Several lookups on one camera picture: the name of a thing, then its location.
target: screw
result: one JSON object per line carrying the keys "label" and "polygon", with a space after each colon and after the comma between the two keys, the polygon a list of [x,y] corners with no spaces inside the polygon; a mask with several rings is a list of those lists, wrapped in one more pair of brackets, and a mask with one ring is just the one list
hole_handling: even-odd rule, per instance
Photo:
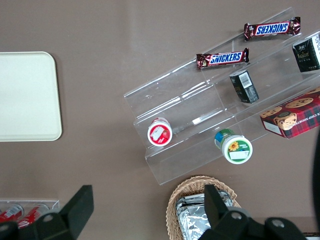
{"label": "screw", "polygon": [[47,223],[47,222],[50,222],[52,219],[54,219],[54,217],[51,214],[49,214],[43,218],[43,221]]}
{"label": "screw", "polygon": [[4,231],[8,230],[8,228],[9,228],[8,224],[2,225],[2,226],[0,226],[0,232],[4,232]]}
{"label": "screw", "polygon": [[284,228],[285,227],[285,224],[282,221],[280,221],[279,219],[272,220],[272,224],[275,225],[278,228]]}
{"label": "screw", "polygon": [[238,213],[238,212],[236,212],[236,211],[234,211],[233,213],[231,213],[231,217],[232,217],[233,219],[236,219],[236,220],[242,219],[241,214]]}

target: cookie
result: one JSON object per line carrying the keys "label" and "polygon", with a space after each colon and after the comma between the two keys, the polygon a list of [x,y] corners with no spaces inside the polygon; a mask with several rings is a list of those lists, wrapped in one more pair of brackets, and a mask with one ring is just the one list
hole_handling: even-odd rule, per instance
{"label": "cookie", "polygon": [[297,114],[294,112],[283,112],[273,119],[274,123],[282,130],[290,130],[297,122]]}
{"label": "cookie", "polygon": [[306,94],[314,94],[314,93],[317,93],[317,92],[320,92],[320,86],[318,86],[316,89],[308,91]]}
{"label": "cookie", "polygon": [[313,100],[314,99],[311,97],[300,98],[300,99],[294,100],[292,102],[289,102],[287,105],[285,105],[285,107],[287,109],[295,109],[295,108],[305,106],[305,105],[311,103]]}
{"label": "cookie", "polygon": [[266,118],[266,117],[272,116],[272,115],[280,112],[281,109],[282,109],[282,107],[276,106],[276,107],[273,108],[273,109],[270,109],[270,110],[267,110],[267,111],[261,113],[261,114],[260,114],[260,117],[262,117],[262,118],[264,119],[264,118]]}

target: red can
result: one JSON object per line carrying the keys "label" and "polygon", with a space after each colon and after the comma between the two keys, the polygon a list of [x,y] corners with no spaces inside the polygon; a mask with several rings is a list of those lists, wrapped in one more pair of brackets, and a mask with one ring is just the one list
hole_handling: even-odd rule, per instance
{"label": "red can", "polygon": [[8,221],[17,221],[24,215],[24,208],[19,204],[13,204],[7,210],[0,214],[0,223]]}
{"label": "red can", "polygon": [[30,224],[34,223],[41,215],[49,210],[49,207],[45,204],[38,204],[33,209],[31,209],[28,214],[18,221],[18,228],[22,229]]}

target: black box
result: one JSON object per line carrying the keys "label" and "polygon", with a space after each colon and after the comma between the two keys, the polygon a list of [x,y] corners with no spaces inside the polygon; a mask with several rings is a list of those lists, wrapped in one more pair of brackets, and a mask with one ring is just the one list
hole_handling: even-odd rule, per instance
{"label": "black box", "polygon": [[247,70],[237,71],[231,74],[230,79],[241,102],[252,104],[259,99],[256,88]]}
{"label": "black box", "polygon": [[292,46],[300,72],[320,69],[320,37],[319,34],[301,41]]}

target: brown table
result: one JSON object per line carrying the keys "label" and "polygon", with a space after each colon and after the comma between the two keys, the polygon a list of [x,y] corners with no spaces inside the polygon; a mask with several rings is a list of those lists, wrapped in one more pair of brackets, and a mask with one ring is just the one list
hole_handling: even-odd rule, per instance
{"label": "brown table", "polygon": [[302,31],[320,26],[320,1],[2,0],[0,52],[45,51],[56,61],[63,134],[53,142],[0,142],[4,199],[65,204],[92,184],[95,210],[79,239],[168,239],[175,187],[210,175],[254,218],[293,220],[315,232],[311,170],[318,129],[291,140],[268,134],[243,165],[220,158],[163,186],[145,159],[123,95],[195,53],[294,7]]}

